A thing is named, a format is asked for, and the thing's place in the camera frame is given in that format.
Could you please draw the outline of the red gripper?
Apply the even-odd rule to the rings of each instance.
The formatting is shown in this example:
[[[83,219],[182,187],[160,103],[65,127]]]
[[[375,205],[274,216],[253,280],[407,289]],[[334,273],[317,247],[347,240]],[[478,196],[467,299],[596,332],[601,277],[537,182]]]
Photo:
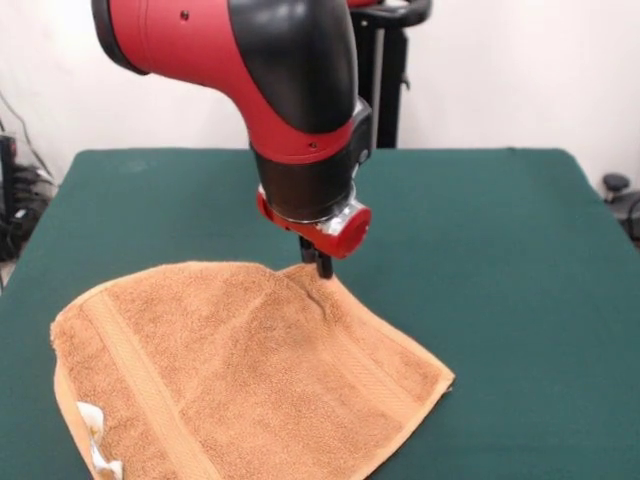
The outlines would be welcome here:
[[[371,209],[360,203],[355,194],[333,217],[311,223],[294,222],[276,214],[268,205],[263,190],[259,190],[256,197],[258,209],[267,220],[299,236],[303,263],[313,264],[317,250],[316,267],[320,278],[333,277],[331,257],[344,259],[351,255],[364,241],[371,224]]]

